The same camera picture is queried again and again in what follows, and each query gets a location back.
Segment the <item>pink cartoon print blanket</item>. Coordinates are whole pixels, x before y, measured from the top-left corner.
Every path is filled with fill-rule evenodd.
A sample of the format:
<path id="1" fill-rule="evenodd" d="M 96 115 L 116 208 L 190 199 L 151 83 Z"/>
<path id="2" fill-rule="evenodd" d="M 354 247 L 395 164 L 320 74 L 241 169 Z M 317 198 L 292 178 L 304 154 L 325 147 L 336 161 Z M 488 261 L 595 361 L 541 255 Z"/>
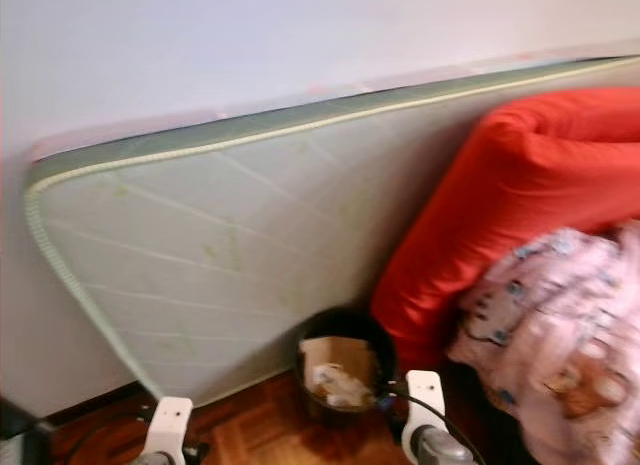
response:
<path id="1" fill-rule="evenodd" d="M 477 279 L 447 355 L 541 465 L 640 465 L 640 221 L 563 228 Z"/>

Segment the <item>dark cabinet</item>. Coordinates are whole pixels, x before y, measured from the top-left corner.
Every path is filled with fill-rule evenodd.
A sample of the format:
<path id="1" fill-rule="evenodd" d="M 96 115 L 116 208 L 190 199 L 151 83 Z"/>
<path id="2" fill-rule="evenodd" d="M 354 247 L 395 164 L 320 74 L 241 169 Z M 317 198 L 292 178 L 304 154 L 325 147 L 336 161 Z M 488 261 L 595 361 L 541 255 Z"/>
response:
<path id="1" fill-rule="evenodd" d="M 55 428 L 13 401 L 0 401 L 0 465 L 54 465 L 51 436 Z"/>

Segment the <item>green white quilted mattress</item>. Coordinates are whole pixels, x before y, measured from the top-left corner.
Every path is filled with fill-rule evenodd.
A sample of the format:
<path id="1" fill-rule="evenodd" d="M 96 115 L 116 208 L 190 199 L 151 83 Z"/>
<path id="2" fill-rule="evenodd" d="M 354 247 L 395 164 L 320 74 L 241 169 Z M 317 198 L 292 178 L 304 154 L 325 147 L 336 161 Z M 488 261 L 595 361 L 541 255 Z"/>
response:
<path id="1" fill-rule="evenodd" d="M 63 151 L 29 232 L 134 379 L 209 404 L 293 363 L 370 291 L 467 132 L 504 101 L 640 85 L 640 55 L 344 96 Z"/>

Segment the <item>brown cardboard box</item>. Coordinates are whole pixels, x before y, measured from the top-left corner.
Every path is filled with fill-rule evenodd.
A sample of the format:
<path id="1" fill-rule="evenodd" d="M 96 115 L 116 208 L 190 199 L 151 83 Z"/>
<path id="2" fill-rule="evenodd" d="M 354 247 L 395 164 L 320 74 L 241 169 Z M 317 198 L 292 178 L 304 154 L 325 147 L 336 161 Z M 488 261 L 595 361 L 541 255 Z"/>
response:
<path id="1" fill-rule="evenodd" d="M 301 341 L 300 351 L 303 359 L 301 368 L 303 373 L 303 387 L 305 387 L 312 396 L 319 398 L 315 396 L 307 386 L 307 378 L 308 375 L 310 375 L 310 370 L 312 366 L 326 363 L 342 365 L 349 374 L 361 379 L 361 381 L 371 389 L 372 393 L 374 393 L 376 377 L 378 377 L 376 355 L 375 352 L 372 351 L 370 343 L 366 340 L 340 336 L 315 337 L 310 338 L 310 340 Z M 355 410 L 335 410 L 344 411 L 344 413 L 353 413 L 353 411 L 369 409 L 370 406 L 357 407 Z"/>

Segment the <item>black waste bin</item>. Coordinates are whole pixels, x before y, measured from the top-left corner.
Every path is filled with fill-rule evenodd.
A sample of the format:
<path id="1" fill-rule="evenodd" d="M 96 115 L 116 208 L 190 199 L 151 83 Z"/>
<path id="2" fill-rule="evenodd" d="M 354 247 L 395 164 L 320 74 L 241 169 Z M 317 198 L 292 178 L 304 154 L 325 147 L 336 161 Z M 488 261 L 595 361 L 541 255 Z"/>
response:
<path id="1" fill-rule="evenodd" d="M 366 340 L 370 343 L 372 351 L 376 355 L 376 369 L 378 377 L 374 386 L 374 398 L 380 398 L 389 391 L 390 384 L 398 379 L 398 357 L 396 346 L 378 320 L 371 317 L 367 310 L 362 308 L 332 308 L 320 311 L 308 318 L 301 325 L 297 334 L 296 352 L 294 352 L 294 378 L 298 386 L 302 387 L 303 402 L 306 404 L 308 415 L 316 420 L 321 427 L 340 429 L 351 427 L 357 420 L 369 415 L 371 411 L 378 410 L 378 404 L 374 402 L 369 409 L 344 413 L 325 405 L 321 405 L 319 398 L 311 395 L 303 384 L 302 365 L 303 359 L 300 351 L 300 342 L 310 338 L 324 336 L 340 336 Z"/>

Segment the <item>crumpled white paper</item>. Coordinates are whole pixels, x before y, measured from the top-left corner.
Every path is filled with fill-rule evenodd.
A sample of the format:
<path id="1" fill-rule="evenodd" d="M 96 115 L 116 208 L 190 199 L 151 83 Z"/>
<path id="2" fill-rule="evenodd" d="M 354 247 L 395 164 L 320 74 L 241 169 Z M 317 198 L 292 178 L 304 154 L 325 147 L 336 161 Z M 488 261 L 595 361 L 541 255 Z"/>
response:
<path id="1" fill-rule="evenodd" d="M 334 363 L 312 366 L 307 378 L 308 389 L 326 406 L 339 410 L 355 410 L 374 402 L 374 393 L 361 379 Z"/>

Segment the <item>large red sofa cushion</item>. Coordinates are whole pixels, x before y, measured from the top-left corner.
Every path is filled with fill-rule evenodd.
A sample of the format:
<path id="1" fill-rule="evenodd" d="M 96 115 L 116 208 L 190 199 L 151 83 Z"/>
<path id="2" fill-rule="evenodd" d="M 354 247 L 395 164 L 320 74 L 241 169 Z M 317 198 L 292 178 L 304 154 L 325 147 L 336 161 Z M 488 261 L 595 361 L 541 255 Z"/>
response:
<path id="1" fill-rule="evenodd" d="M 640 87 L 526 96 L 472 128 L 394 251 L 372 315 L 407 368 L 442 363 L 454 297 L 518 245 L 640 218 Z"/>

